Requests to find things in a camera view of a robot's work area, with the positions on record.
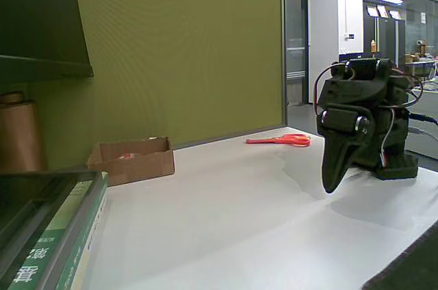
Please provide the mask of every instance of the orange scissors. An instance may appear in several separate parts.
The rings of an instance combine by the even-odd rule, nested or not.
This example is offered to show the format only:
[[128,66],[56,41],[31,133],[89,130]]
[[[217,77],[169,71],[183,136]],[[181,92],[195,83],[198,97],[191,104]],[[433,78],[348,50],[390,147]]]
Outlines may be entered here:
[[294,146],[306,147],[310,145],[310,137],[304,134],[285,134],[281,137],[264,138],[262,140],[246,140],[247,144],[290,144]]

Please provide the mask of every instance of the cardboard tube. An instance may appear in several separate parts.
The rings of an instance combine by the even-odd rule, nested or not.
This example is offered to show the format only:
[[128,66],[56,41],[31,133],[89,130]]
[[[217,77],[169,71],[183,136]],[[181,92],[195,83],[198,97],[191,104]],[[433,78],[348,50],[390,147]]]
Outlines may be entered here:
[[47,169],[33,102],[17,102],[20,93],[0,98],[0,173]]

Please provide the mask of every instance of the green wall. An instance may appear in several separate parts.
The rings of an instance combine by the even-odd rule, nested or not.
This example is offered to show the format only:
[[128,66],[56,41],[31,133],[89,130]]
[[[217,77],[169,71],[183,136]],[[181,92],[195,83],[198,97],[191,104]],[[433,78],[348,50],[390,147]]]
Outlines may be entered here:
[[282,123],[281,0],[79,0],[94,78],[37,83],[51,168],[96,142]]

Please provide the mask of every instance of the open cardboard box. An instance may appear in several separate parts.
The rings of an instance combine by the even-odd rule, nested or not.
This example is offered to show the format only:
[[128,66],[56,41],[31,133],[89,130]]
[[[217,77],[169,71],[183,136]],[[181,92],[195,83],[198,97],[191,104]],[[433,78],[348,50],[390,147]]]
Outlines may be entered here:
[[[133,153],[130,159],[120,159]],[[126,184],[175,173],[168,137],[119,143],[100,143],[88,158],[88,169],[108,172],[109,186]]]

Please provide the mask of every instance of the glass door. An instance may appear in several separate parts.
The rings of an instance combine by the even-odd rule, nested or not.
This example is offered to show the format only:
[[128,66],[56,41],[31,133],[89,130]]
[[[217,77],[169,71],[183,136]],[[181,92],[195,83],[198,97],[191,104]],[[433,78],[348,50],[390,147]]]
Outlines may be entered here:
[[309,102],[307,0],[285,0],[285,69],[287,105]]

